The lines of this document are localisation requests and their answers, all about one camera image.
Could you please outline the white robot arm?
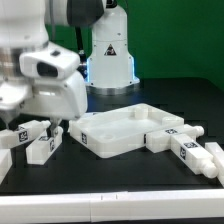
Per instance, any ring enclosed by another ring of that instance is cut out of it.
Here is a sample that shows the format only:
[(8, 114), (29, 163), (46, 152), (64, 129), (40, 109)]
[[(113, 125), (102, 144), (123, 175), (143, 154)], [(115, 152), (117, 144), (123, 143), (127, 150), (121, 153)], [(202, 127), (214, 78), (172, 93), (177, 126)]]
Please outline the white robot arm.
[(52, 43), (45, 25), (90, 26), (107, 0), (0, 0), (0, 118), (49, 117), (47, 134), (87, 110), (80, 56)]

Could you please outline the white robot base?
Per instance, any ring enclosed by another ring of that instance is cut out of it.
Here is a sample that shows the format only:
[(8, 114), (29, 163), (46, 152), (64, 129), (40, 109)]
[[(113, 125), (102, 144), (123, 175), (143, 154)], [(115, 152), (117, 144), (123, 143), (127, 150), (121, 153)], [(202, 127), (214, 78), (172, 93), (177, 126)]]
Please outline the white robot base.
[(136, 90), (134, 58), (128, 51), (127, 14), (119, 5), (106, 8), (92, 26), (92, 53), (86, 87), (91, 93), (119, 95)]

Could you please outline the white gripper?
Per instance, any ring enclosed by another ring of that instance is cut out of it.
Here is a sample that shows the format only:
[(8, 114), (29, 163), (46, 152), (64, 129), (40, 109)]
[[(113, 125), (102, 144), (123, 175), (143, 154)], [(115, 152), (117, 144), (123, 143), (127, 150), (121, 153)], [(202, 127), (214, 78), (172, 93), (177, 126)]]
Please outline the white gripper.
[(85, 82), (78, 71), (62, 80), (22, 79), (0, 84), (0, 118), (7, 129), (19, 114), (49, 117), (49, 134), (55, 137), (61, 119), (78, 119), (86, 110)]

